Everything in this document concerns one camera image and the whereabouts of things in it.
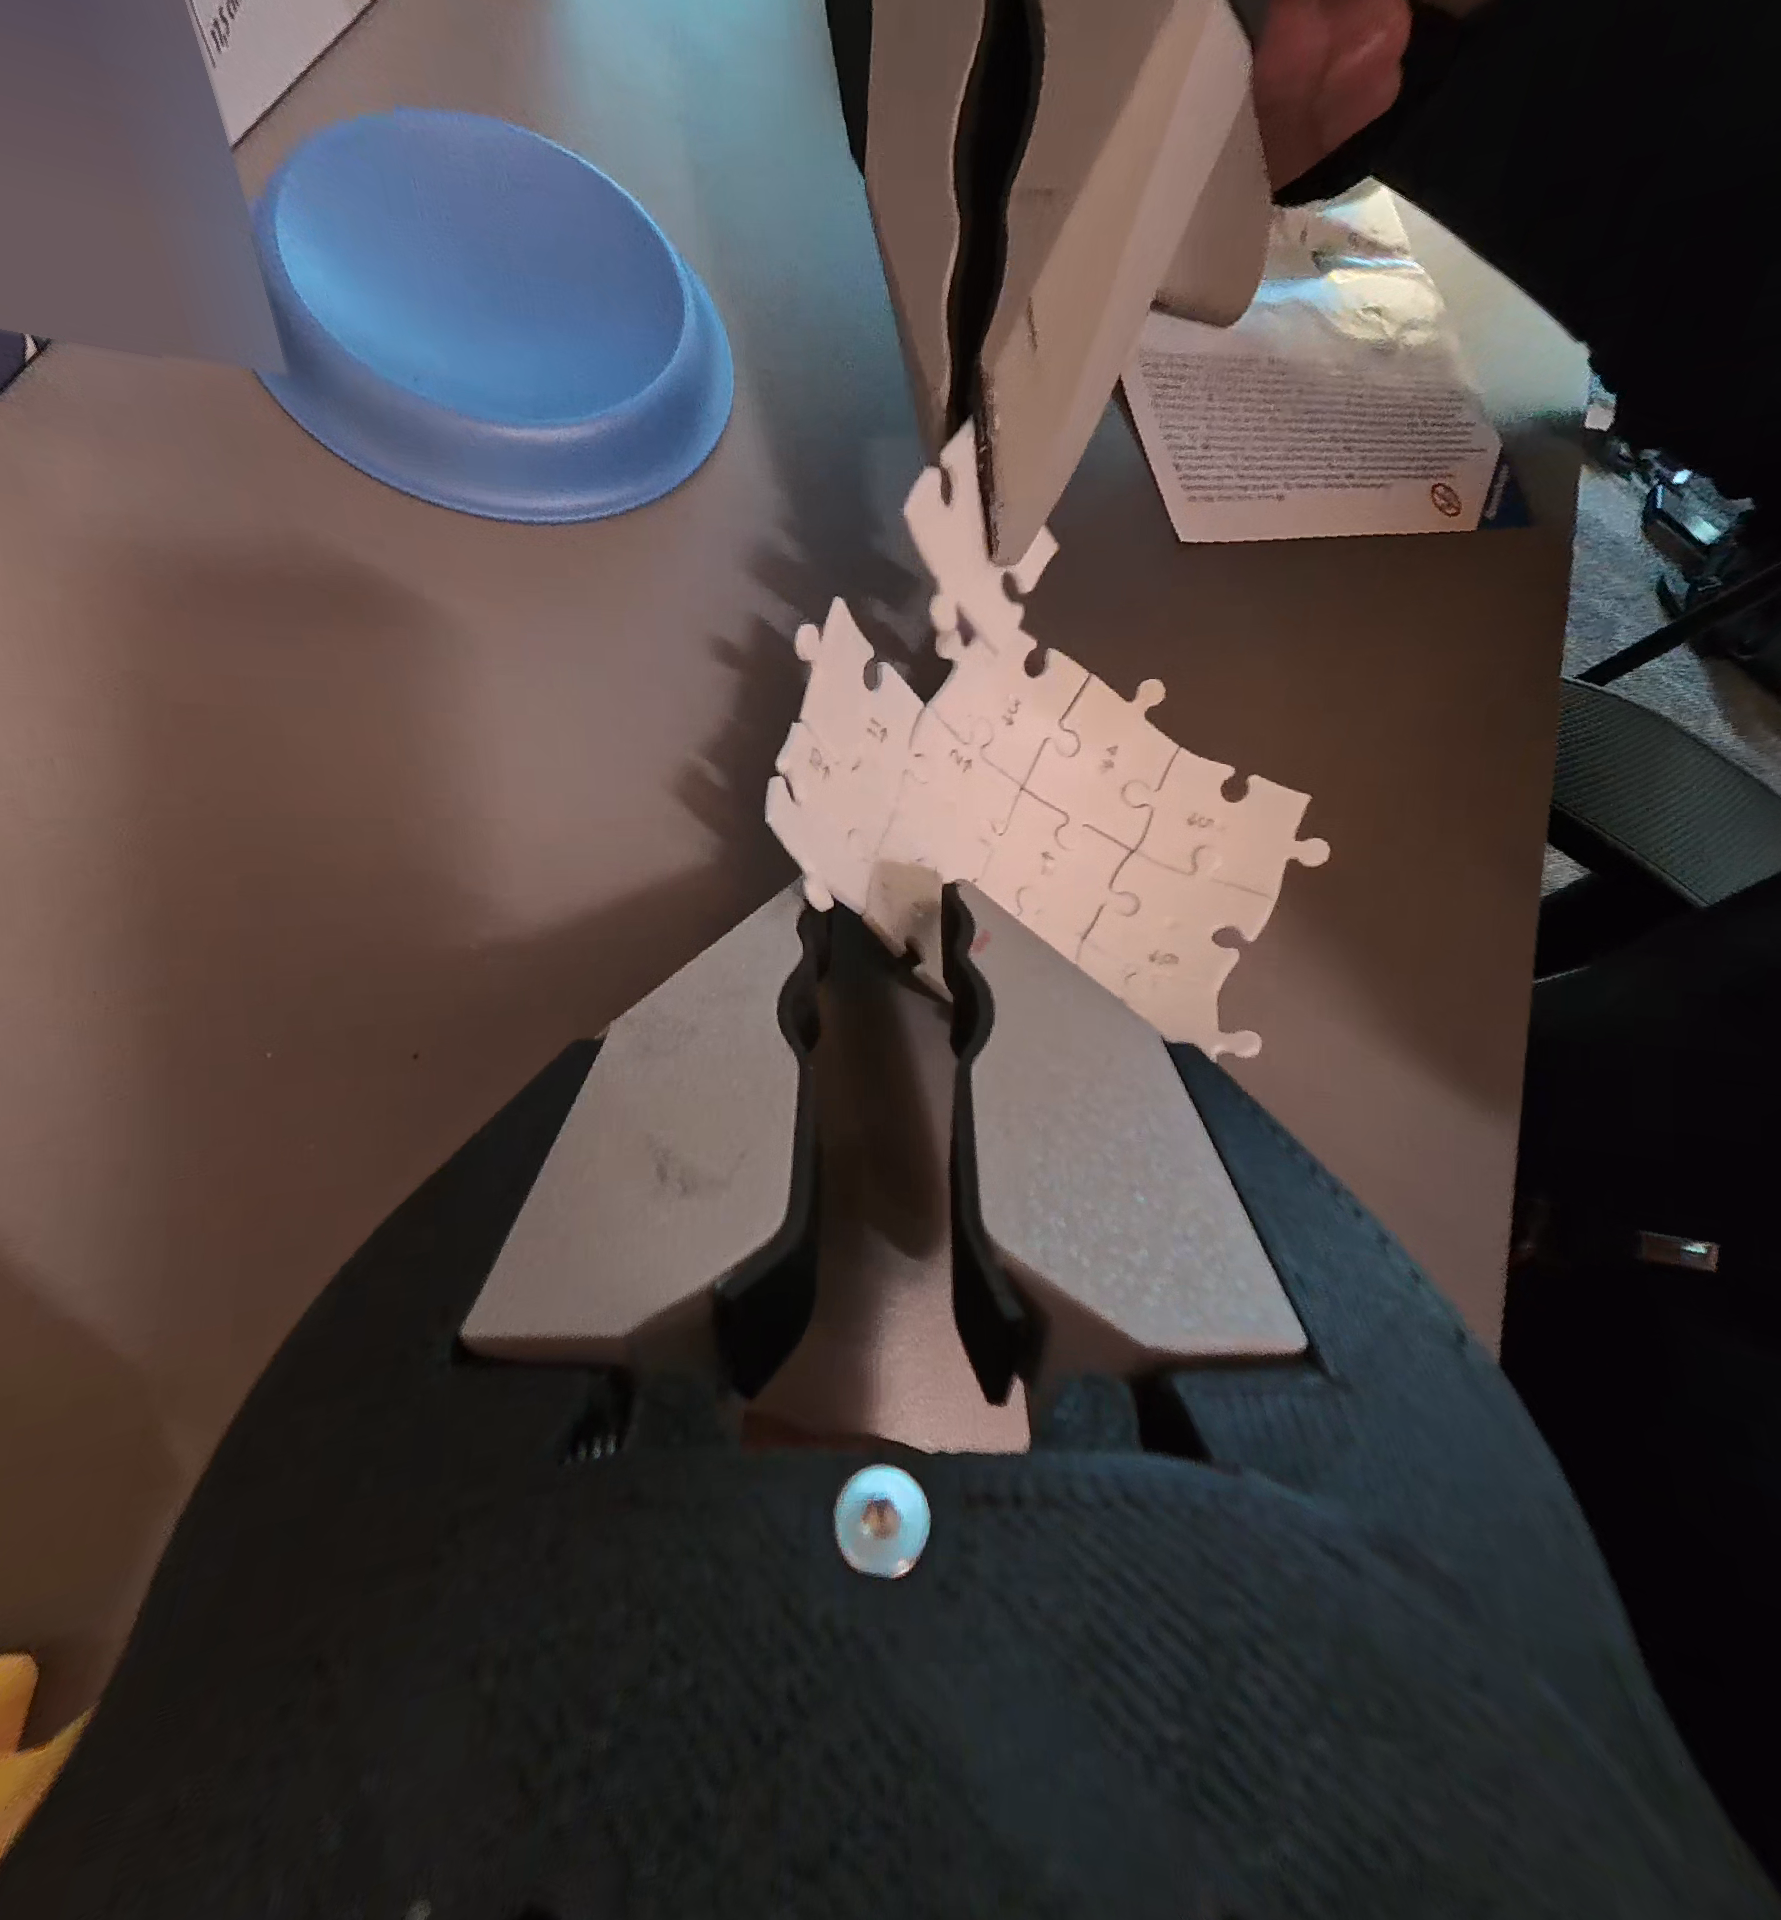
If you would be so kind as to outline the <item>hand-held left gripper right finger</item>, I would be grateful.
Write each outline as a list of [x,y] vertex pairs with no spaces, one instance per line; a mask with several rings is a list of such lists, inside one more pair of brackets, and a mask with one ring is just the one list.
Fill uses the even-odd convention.
[[1304,1361],[1162,1037],[966,883],[947,989],[950,1309],[982,1397]]

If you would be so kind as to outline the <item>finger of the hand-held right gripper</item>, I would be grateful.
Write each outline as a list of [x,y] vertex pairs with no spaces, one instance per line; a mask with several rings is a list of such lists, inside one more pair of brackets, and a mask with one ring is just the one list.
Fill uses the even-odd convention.
[[994,204],[976,338],[988,554],[1022,560],[1064,492],[1189,232],[1185,311],[1232,322],[1261,275],[1254,112],[1263,5],[1023,5],[1025,115]]
[[950,285],[962,215],[955,134],[985,7],[871,3],[863,181],[927,453],[950,441]]

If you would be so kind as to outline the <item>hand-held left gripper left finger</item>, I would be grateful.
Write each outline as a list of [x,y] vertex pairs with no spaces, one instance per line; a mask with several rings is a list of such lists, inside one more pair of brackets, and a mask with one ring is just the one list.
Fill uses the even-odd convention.
[[828,932],[789,884],[607,1029],[461,1323],[471,1357],[771,1384],[814,1304]]

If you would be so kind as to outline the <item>crumpled plastic wrapper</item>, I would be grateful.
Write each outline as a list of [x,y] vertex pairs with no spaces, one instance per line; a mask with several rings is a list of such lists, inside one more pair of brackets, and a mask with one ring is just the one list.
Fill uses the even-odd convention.
[[1382,185],[1274,214],[1240,331],[1310,361],[1415,361],[1460,353],[1446,302]]

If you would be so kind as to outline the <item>person's right hand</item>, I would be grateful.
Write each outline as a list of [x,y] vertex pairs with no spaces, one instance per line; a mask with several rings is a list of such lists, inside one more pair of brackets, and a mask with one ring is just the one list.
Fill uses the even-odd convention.
[[1280,197],[1394,102],[1408,3],[1270,3],[1254,49],[1261,159]]

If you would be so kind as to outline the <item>white folded leaflet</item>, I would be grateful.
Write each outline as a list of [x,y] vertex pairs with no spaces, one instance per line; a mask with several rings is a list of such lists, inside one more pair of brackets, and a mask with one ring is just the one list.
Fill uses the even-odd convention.
[[1452,346],[1151,317],[1128,416],[1185,547],[1471,534],[1508,486]]

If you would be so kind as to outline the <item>assembled curved puzzle section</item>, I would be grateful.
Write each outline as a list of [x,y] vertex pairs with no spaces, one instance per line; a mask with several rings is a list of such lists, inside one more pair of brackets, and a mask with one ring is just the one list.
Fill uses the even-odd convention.
[[806,689],[765,793],[765,824],[806,904],[855,913],[942,985],[942,891],[970,884],[1167,1040],[1250,1061],[1223,989],[1290,868],[1329,846],[1309,798],[1177,748],[1164,689],[1115,694],[1058,650],[947,636],[921,699],[840,600],[794,636]]

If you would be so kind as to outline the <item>blue round ball stand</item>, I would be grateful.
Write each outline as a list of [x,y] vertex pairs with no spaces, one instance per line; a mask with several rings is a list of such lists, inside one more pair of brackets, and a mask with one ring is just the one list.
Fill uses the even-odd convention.
[[601,522],[677,491],[728,426],[700,277],[587,159],[435,109],[304,139],[252,209],[275,403],[349,468],[470,518]]

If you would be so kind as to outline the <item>cartoon printed puzzle box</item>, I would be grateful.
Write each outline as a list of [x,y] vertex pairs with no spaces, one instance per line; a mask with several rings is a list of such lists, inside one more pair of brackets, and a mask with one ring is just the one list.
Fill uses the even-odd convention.
[[280,371],[233,146],[365,3],[0,3],[0,394],[52,344]]

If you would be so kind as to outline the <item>single white puzzle piece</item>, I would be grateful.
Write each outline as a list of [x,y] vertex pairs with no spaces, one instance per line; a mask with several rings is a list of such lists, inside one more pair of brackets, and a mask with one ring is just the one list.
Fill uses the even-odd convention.
[[902,519],[932,581],[930,624],[938,652],[963,658],[974,642],[1022,667],[1033,649],[1022,601],[1056,556],[1048,527],[1018,562],[988,554],[974,426],[963,422],[925,468],[902,504]]

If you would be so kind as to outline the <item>person's right forearm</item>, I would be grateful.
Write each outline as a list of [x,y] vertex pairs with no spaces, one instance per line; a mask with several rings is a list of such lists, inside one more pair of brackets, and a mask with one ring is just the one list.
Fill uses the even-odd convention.
[[1781,3],[1396,5],[1350,138],[1284,202],[1371,176],[1662,408],[1781,399]]

